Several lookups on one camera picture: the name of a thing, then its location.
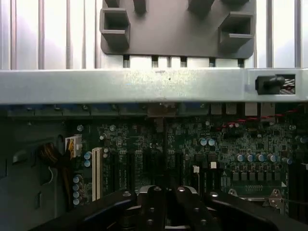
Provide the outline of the white expansion slot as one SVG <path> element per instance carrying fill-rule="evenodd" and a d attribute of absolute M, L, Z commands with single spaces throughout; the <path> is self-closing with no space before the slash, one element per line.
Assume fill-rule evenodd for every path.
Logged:
<path fill-rule="evenodd" d="M 103 149 L 96 147 L 92 149 L 92 200 L 96 201 L 102 197 L 103 192 Z"/>

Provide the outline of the green motherboard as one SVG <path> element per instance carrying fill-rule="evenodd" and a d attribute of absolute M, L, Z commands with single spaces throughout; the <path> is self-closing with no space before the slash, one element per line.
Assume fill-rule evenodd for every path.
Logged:
<path fill-rule="evenodd" d="M 119 156 L 119 189 L 127 189 L 127 152 L 135 151 L 135 192 L 152 185 L 143 172 L 143 157 L 152 147 L 154 122 L 149 118 L 113 118 L 78 121 L 70 127 L 72 136 L 82 136 L 80 156 L 70 159 L 73 171 L 73 206 L 92 200 L 92 149 L 103 149 L 103 192 L 112 193 L 111 152 Z M 267 118 L 237 119 L 231 116 L 172 118 L 168 131 L 170 178 L 175 183 L 175 154 L 183 152 L 183 184 L 200 195 L 204 192 L 203 168 L 217 162 L 220 189 L 235 189 L 242 196 L 268 196 L 278 189 L 289 216 L 289 170 L 296 164 L 297 216 L 299 214 L 298 168 L 308 164 L 308 116 L 294 111 Z"/>

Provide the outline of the CPU socket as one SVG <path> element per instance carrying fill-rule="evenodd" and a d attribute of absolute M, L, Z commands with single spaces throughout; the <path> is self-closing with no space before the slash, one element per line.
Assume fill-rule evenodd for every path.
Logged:
<path fill-rule="evenodd" d="M 228 194 L 285 215 L 284 199 L 278 189 L 274 189 L 268 196 L 240 196 L 235 189 L 229 189 Z"/>

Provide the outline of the white power connector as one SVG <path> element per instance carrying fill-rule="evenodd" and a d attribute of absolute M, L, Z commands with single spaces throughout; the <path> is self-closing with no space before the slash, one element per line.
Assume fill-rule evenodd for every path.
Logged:
<path fill-rule="evenodd" d="M 82 152 L 82 136 L 75 135 L 65 138 L 65 150 L 69 152 L 70 159 L 76 158 L 81 155 Z"/>

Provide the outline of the open black PC case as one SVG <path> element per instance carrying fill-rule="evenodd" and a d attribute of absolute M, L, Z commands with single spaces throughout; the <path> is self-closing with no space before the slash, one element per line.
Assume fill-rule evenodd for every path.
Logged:
<path fill-rule="evenodd" d="M 267 118 L 294 111 L 308 116 L 308 69 L 98 69 L 0 71 L 0 231 L 27 231 L 83 205 L 73 206 L 73 171 L 65 138 L 78 121 L 142 116 L 93 116 L 93 104 L 172 104 L 174 118 Z M 198 115 L 179 115 L 181 103 L 200 103 Z M 86 104 L 89 116 L 10 117 L 10 105 Z M 192 231 L 169 178 L 164 231 Z M 138 231 L 143 196 L 107 231 Z"/>

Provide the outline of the grey plastic parts rack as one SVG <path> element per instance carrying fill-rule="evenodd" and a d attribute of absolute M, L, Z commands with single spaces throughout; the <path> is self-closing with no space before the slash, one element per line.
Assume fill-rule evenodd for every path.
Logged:
<path fill-rule="evenodd" d="M 101 49 L 112 55 L 246 59 L 256 0 L 104 0 Z"/>

